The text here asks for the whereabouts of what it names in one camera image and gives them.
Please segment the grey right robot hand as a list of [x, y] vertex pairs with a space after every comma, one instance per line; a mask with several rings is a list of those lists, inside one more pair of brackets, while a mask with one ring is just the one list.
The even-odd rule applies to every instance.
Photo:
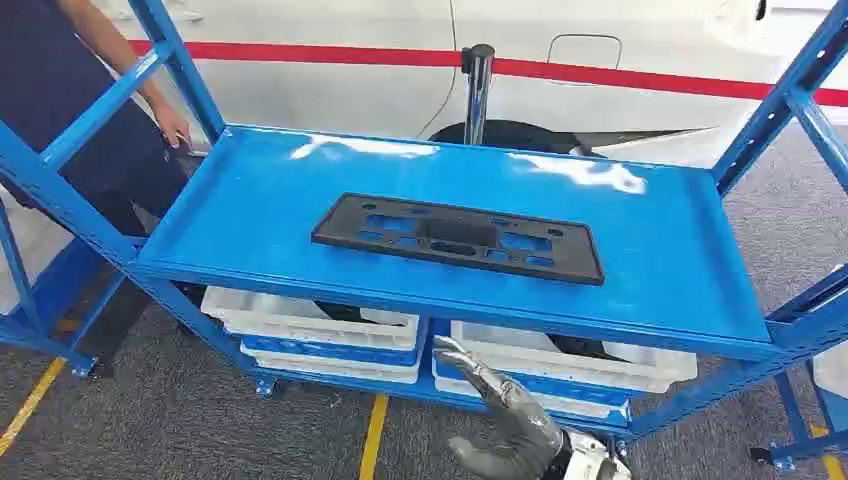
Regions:
[[569, 453], [563, 451], [563, 430], [516, 380], [501, 374], [457, 341], [433, 337], [433, 353], [456, 367], [478, 391], [494, 416], [504, 444], [482, 448], [462, 436], [448, 447], [468, 471], [484, 479], [561, 479]]

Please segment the person's hand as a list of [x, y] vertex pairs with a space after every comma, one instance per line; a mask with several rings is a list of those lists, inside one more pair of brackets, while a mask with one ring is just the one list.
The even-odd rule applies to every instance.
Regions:
[[192, 138], [188, 122], [166, 101], [150, 103], [154, 118], [167, 144], [173, 149], [191, 147]]

